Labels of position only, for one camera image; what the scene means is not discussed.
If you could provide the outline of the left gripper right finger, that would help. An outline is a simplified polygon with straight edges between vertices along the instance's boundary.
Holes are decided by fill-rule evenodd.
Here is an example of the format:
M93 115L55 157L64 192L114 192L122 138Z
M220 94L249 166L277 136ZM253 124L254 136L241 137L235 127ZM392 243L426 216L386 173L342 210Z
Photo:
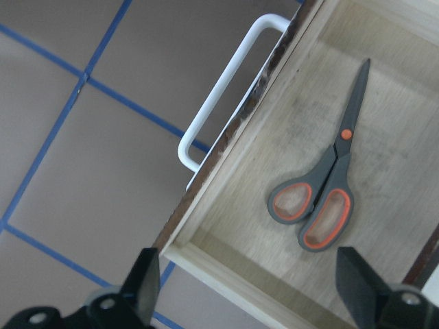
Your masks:
M354 247L337 249L335 285L358 328L375 328L392 292Z

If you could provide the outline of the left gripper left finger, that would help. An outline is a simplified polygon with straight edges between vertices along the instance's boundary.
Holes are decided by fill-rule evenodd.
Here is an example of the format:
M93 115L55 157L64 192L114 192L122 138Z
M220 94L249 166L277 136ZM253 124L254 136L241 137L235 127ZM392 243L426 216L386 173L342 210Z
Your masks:
M158 249L144 248L120 289L120 294L144 326L150 325L159 291Z

